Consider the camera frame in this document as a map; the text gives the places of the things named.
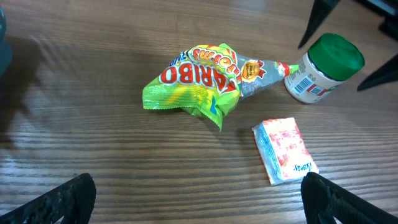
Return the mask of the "red white tissue pack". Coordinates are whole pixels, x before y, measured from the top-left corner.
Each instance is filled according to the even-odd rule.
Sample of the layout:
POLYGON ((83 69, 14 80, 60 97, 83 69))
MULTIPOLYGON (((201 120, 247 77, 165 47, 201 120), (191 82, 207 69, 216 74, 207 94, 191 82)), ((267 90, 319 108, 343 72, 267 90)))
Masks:
POLYGON ((271 185, 301 179, 308 172, 319 173, 294 118, 268 119, 252 131, 271 185))

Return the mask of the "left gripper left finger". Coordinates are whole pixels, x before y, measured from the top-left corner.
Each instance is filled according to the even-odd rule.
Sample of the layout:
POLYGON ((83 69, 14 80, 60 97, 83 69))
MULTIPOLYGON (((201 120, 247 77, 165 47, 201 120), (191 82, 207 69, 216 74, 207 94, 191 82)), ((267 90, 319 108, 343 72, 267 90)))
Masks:
POLYGON ((84 173, 2 215, 1 224, 85 224, 90 221, 95 200, 94 180, 84 173))

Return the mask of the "green lid jar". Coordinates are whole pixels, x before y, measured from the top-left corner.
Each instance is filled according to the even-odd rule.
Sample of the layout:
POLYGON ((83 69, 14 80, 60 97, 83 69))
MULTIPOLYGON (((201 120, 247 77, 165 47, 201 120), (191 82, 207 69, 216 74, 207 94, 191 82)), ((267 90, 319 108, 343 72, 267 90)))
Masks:
POLYGON ((298 60, 298 70, 284 78, 287 91, 302 103, 320 101, 365 65, 359 49, 344 37, 325 33, 298 60))

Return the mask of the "green Haribo candy bag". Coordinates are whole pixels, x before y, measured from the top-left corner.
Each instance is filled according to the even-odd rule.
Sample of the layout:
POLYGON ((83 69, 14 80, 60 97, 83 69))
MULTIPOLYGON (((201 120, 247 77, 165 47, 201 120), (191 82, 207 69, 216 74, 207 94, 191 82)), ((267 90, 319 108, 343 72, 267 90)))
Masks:
POLYGON ((255 95, 299 69, 238 54, 226 44, 197 45, 181 52, 142 92, 146 110, 181 108, 209 118, 217 127, 240 100, 255 95))

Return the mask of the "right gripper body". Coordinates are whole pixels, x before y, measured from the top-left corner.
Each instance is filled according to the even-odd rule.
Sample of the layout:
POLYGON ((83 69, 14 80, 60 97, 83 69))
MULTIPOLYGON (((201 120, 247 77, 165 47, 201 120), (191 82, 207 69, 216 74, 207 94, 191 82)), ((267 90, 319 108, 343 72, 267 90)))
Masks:
POLYGON ((357 0, 384 18, 379 30, 397 40, 397 0, 357 0))

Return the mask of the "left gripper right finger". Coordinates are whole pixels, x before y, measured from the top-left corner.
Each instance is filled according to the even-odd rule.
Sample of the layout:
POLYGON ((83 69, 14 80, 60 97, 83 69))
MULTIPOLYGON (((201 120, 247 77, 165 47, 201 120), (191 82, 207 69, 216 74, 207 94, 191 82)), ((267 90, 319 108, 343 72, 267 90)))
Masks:
POLYGON ((397 217, 314 172, 303 178, 301 196, 308 224, 397 223, 397 217))

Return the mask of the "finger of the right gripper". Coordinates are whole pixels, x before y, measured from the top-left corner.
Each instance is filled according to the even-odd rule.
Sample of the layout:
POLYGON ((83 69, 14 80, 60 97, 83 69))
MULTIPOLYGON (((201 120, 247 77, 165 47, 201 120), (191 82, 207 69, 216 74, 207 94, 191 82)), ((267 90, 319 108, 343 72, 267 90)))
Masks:
POLYGON ((313 7, 308 20, 307 28, 298 45, 301 49, 321 26, 323 21, 328 17, 332 10, 336 7, 340 0, 314 0, 313 7))
POLYGON ((398 55, 392 57, 383 66, 372 72, 357 87, 357 91, 367 90, 385 83, 397 81, 398 55))

